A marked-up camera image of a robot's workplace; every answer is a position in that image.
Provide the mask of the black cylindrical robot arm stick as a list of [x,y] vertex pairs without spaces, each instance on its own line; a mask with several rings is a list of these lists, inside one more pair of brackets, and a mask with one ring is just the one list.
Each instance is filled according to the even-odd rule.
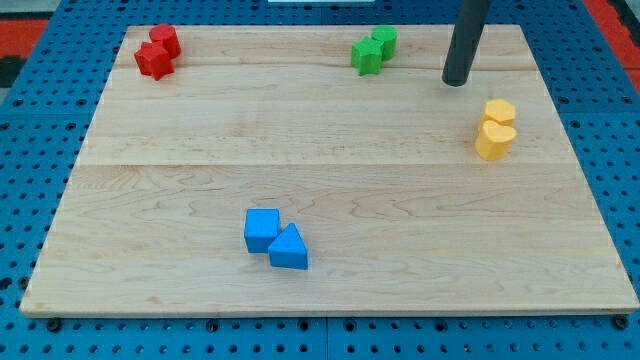
[[455,23],[442,72],[442,81],[463,86],[469,77],[492,0],[464,0]]

